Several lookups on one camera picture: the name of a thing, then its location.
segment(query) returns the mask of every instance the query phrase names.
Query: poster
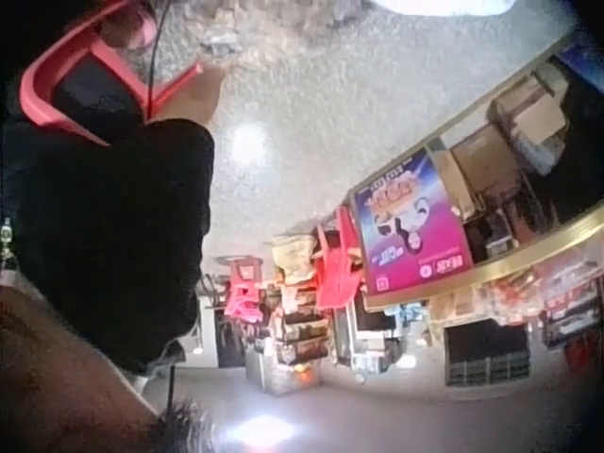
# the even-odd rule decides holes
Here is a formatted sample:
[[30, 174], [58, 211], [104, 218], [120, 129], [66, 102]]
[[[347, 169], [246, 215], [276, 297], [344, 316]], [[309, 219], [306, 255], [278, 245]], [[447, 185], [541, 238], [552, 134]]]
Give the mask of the poster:
[[426, 149], [353, 194], [368, 295], [404, 290], [472, 267], [461, 220]]

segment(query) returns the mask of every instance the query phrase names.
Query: tiled floor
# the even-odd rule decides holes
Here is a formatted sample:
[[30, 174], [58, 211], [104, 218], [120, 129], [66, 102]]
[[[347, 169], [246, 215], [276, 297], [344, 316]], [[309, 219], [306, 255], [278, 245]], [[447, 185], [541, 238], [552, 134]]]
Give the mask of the tiled floor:
[[[151, 382], [144, 395], [161, 409], [166, 388], [164, 380]], [[243, 370], [179, 370], [175, 398], [185, 396], [210, 408], [227, 451], [554, 453], [576, 431], [591, 393], [556, 389], [434, 403], [324, 386], [274, 398], [246, 382]], [[290, 424], [291, 439], [256, 450], [224, 440], [241, 423], [263, 415]]]
[[[159, 45], [159, 78], [203, 55], [203, 26], [193, 29], [186, 10], [199, 1], [175, 2]], [[329, 214], [354, 185], [530, 63], [572, 24], [555, 0], [518, 0], [490, 18], [374, 8], [310, 54], [289, 49], [235, 71], [211, 127], [217, 150], [205, 270], [217, 270], [217, 256], [268, 259], [275, 234]]]

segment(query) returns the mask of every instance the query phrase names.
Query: person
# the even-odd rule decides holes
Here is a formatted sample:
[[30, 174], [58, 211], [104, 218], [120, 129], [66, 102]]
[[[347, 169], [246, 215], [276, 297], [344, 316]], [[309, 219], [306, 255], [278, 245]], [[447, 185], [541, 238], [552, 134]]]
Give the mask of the person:
[[[148, 124], [119, 131], [109, 147], [37, 127], [20, 108], [20, 71], [86, 12], [82, 5], [94, 7], [47, 3], [55, 10], [43, 33], [18, 43], [22, 54], [4, 68], [0, 443], [19, 452], [211, 451], [200, 408], [188, 401], [157, 414], [126, 375], [149, 377], [182, 357], [176, 339], [198, 315], [208, 124], [226, 71], [206, 65]], [[34, 9], [22, 13], [14, 22], [43, 22]], [[89, 94], [114, 99], [108, 89]], [[179, 108], [182, 97], [188, 109]], [[111, 106], [94, 105], [84, 120], [116, 125]]]

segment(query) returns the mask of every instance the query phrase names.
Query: pink chair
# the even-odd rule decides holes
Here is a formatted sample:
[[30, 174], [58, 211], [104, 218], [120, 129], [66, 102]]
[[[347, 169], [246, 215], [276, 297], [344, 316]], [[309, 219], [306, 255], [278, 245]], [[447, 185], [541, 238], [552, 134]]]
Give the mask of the pink chair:
[[[251, 270], [245, 276], [244, 269]], [[262, 260], [255, 257], [235, 259], [230, 262], [230, 292], [226, 299], [225, 315], [243, 319], [248, 323], [261, 321], [259, 310], [260, 289], [262, 283]]]
[[353, 260], [349, 250], [359, 248], [359, 237], [350, 218], [350, 212], [340, 206], [336, 212], [340, 247], [330, 248], [325, 231], [317, 227], [323, 256], [317, 260], [317, 308], [341, 309], [354, 299], [359, 290], [362, 271], [351, 271]]
[[199, 63], [187, 69], [171, 82], [153, 90], [149, 106], [148, 87], [128, 68], [124, 60], [98, 36], [96, 26], [121, 8], [131, 7], [131, 0], [115, 0], [106, 4], [96, 15], [71, 28], [25, 71], [21, 80], [20, 102], [24, 114], [36, 125], [54, 127], [80, 135], [92, 142], [107, 143], [77, 124], [51, 105], [53, 91], [77, 64], [92, 56], [104, 65], [126, 88], [141, 107], [143, 120], [149, 120], [175, 92], [193, 76], [202, 72]]

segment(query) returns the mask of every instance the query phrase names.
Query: merchandise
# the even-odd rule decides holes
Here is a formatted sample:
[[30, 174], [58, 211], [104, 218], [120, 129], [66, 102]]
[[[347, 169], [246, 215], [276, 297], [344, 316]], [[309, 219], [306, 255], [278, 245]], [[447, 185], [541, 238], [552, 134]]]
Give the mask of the merchandise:
[[434, 167], [445, 185], [451, 205], [457, 208], [458, 215], [465, 222], [476, 213], [476, 204], [459, 165], [441, 139], [430, 142], [427, 149]]
[[475, 193], [499, 204], [518, 192], [518, 162], [495, 125], [485, 126], [451, 152]]
[[566, 119], [556, 99], [533, 75], [521, 80], [494, 101], [496, 120], [513, 148], [545, 176], [564, 150]]
[[273, 239], [273, 261], [283, 270], [284, 282], [293, 285], [314, 275], [310, 263], [314, 239], [310, 234], [277, 236]]
[[535, 70], [537, 79], [547, 88], [549, 93], [554, 96], [554, 100], [560, 106], [566, 92], [568, 92], [568, 80], [554, 64], [546, 62], [541, 64]]

